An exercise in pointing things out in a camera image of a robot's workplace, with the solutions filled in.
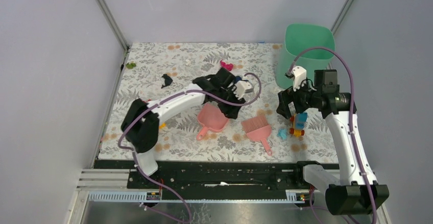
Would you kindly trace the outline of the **pink plastic dustpan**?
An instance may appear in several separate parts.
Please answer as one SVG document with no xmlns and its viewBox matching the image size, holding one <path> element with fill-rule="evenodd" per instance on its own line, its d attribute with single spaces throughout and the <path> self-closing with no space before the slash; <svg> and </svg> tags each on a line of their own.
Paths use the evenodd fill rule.
<svg viewBox="0 0 433 224">
<path fill-rule="evenodd" d="M 218 106 L 206 103 L 197 116 L 198 123 L 202 126 L 196 139 L 203 140 L 208 131 L 219 133 L 228 124 L 229 119 L 220 111 Z"/>
</svg>

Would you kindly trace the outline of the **pink plastic hand brush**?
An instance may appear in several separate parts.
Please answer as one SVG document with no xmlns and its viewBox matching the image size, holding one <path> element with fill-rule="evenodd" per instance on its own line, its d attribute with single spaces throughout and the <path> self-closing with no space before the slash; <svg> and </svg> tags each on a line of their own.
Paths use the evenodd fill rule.
<svg viewBox="0 0 433 224">
<path fill-rule="evenodd" d="M 272 133 L 272 127 L 264 115 L 259 115 L 241 122 L 247 137 L 254 142 L 261 142 L 268 156 L 273 154 L 268 143 L 268 138 Z"/>
</svg>

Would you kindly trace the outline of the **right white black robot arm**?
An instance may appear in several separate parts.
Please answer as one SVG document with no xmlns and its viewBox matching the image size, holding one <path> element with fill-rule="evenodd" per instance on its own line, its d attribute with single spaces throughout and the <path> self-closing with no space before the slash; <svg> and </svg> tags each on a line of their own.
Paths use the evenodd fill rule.
<svg viewBox="0 0 433 224">
<path fill-rule="evenodd" d="M 309 108 L 318 109 L 331 132 L 338 157 L 336 178 L 315 161 L 300 161 L 293 183 L 299 189 L 313 186 L 325 196 L 333 215 L 373 214 L 389 197 L 370 167 L 357 126 L 355 105 L 348 92 L 340 92 L 336 70 L 315 70 L 311 86 L 303 67 L 295 66 L 286 77 L 293 85 L 279 92 L 277 113 L 291 121 Z"/>
</svg>

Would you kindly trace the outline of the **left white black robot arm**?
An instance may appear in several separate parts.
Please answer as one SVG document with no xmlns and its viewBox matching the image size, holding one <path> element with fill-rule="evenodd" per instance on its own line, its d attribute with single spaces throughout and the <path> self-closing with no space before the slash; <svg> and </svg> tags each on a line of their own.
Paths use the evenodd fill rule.
<svg viewBox="0 0 433 224">
<path fill-rule="evenodd" d="M 180 112 L 208 102 L 216 102 L 217 109 L 228 119 L 236 119 L 245 94 L 254 90 L 244 77 L 235 76 L 220 68 L 217 73 L 201 76 L 191 84 L 164 98 L 146 102 L 134 100 L 121 124 L 122 135 L 131 143 L 135 165 L 142 171 L 139 182 L 147 189 L 158 184 L 158 164 L 154 146 L 158 141 L 159 127 Z"/>
</svg>

